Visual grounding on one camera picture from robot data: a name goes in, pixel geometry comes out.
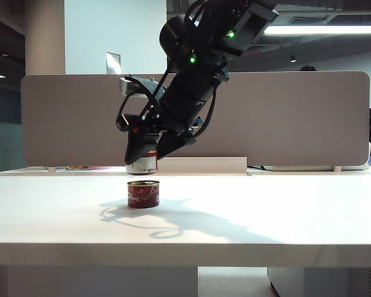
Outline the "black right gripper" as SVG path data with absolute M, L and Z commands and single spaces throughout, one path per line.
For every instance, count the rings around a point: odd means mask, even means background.
M 154 149 L 157 149 L 160 160 L 185 145 L 194 144 L 194 132 L 204 125 L 200 116 L 183 123 L 156 105 L 148 105 L 143 115 L 123 114 L 123 131 L 128 132 L 124 161 L 130 165 Z

